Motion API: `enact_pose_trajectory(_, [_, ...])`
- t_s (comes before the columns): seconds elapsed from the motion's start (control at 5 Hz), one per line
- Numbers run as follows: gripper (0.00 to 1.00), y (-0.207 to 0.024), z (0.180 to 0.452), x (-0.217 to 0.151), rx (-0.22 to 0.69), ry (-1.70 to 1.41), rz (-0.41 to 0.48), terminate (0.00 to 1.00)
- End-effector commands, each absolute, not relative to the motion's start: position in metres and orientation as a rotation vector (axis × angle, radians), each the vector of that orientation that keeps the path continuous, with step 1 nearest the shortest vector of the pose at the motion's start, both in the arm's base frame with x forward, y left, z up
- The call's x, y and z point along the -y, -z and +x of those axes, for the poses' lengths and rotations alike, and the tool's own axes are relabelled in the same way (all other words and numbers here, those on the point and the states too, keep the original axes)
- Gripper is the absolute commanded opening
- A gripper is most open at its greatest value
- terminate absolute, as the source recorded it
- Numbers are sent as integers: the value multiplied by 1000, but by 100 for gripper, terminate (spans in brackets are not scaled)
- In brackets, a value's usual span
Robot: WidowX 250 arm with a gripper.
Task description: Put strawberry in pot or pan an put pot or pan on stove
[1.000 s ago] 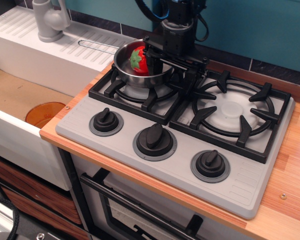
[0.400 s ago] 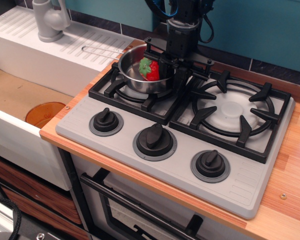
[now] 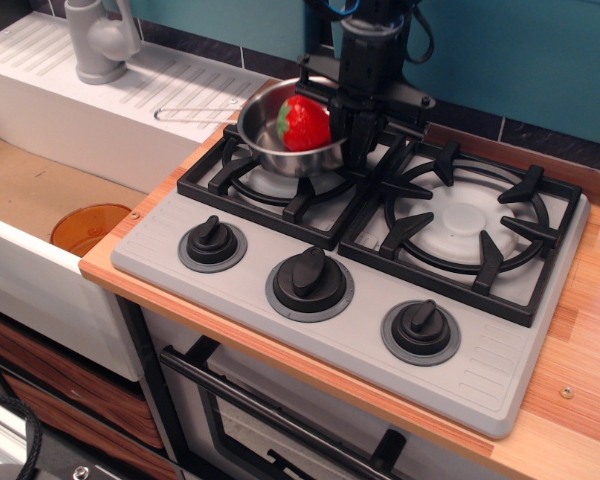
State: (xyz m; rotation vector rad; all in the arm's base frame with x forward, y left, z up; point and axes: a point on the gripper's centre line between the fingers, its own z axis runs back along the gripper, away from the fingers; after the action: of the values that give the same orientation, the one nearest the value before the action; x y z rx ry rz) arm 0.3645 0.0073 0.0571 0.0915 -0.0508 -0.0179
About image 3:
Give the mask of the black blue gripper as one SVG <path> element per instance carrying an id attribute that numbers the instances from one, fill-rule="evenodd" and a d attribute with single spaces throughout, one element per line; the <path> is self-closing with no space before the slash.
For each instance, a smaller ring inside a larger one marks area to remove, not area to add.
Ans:
<path id="1" fill-rule="evenodd" d="M 338 58 L 297 59 L 301 90 L 328 107 L 331 141 L 349 136 L 349 170 L 365 168 L 387 126 L 411 137 L 424 135 L 426 111 L 435 100 L 403 75 L 409 30 L 408 22 L 344 22 Z"/>

